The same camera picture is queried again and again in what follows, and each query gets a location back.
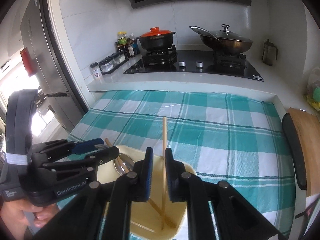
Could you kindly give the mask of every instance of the teal checkered tablecloth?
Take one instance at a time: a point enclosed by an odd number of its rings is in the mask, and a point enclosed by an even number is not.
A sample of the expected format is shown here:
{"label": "teal checkered tablecloth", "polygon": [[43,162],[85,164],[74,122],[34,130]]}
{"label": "teal checkered tablecloth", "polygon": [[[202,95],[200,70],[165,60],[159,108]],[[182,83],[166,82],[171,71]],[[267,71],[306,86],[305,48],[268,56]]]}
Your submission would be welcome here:
{"label": "teal checkered tablecloth", "polygon": [[[163,116],[176,160],[192,165],[202,180],[227,180],[276,228],[289,233],[294,169],[272,103],[221,93],[109,91],[68,139],[108,138],[113,145],[152,147],[162,155]],[[176,239],[188,239],[186,223]]]}

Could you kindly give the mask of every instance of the wooden chopstick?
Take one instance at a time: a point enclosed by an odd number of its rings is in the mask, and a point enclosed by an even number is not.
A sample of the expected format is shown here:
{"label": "wooden chopstick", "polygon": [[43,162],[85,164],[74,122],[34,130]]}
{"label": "wooden chopstick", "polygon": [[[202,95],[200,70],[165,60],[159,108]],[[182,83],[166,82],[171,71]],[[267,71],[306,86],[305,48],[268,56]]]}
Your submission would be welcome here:
{"label": "wooden chopstick", "polygon": [[[155,209],[155,211],[161,216],[162,215],[161,208],[159,208],[152,199],[149,199],[148,202]],[[164,221],[169,226],[169,228],[176,228],[176,224],[166,214],[164,214]]]}
{"label": "wooden chopstick", "polygon": [[112,147],[112,143],[109,141],[108,138],[105,138],[104,141],[106,142],[107,146]]}
{"label": "wooden chopstick", "polygon": [[167,148],[167,118],[163,117],[162,128],[162,206],[161,206],[161,230],[164,228],[165,221],[165,197],[167,193],[167,175],[165,172],[165,149]]}

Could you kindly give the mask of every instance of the kitchen counter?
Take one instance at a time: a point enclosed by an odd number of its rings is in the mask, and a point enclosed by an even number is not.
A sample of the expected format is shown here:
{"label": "kitchen counter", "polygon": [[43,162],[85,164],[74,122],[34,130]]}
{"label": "kitchen counter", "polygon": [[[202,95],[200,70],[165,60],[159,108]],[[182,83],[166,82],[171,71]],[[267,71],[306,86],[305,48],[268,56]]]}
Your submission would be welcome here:
{"label": "kitchen counter", "polygon": [[247,56],[249,62],[265,80],[264,82],[246,78],[200,73],[136,73],[123,74],[141,59],[141,55],[130,58],[110,75],[88,84],[90,92],[108,90],[165,90],[180,92],[222,92],[241,95],[261,101],[273,102],[280,118],[289,107],[304,109],[313,113],[303,97],[293,92],[278,76],[275,68]]}

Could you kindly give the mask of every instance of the stainless steel refrigerator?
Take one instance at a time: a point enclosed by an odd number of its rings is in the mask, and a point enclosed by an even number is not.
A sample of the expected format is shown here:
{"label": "stainless steel refrigerator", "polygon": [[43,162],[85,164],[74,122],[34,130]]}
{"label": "stainless steel refrigerator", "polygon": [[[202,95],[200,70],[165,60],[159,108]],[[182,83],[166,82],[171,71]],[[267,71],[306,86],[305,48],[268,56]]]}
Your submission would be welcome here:
{"label": "stainless steel refrigerator", "polygon": [[47,0],[30,0],[20,30],[23,45],[29,54],[29,64],[46,95],[49,109],[60,124],[71,131],[88,108],[60,54],[52,32]]}

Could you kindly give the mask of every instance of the human hand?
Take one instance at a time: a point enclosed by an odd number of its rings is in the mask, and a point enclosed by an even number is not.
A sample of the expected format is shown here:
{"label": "human hand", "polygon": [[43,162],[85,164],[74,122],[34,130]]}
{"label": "human hand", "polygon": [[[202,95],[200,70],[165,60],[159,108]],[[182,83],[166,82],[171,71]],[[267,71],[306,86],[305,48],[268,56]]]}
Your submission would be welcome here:
{"label": "human hand", "polygon": [[30,203],[27,199],[20,199],[10,202],[4,202],[1,209],[1,217],[11,223],[17,222],[26,226],[30,226],[28,219],[24,212],[31,212],[36,214],[34,225],[36,227],[43,227],[51,218],[58,212],[59,208],[56,204],[47,207],[37,207]]}
{"label": "human hand", "polygon": [[49,222],[51,218],[53,218],[59,212],[59,208],[57,204],[52,204],[43,208],[43,210],[36,213],[36,219],[34,224],[36,227],[41,228],[44,227],[46,223]]}

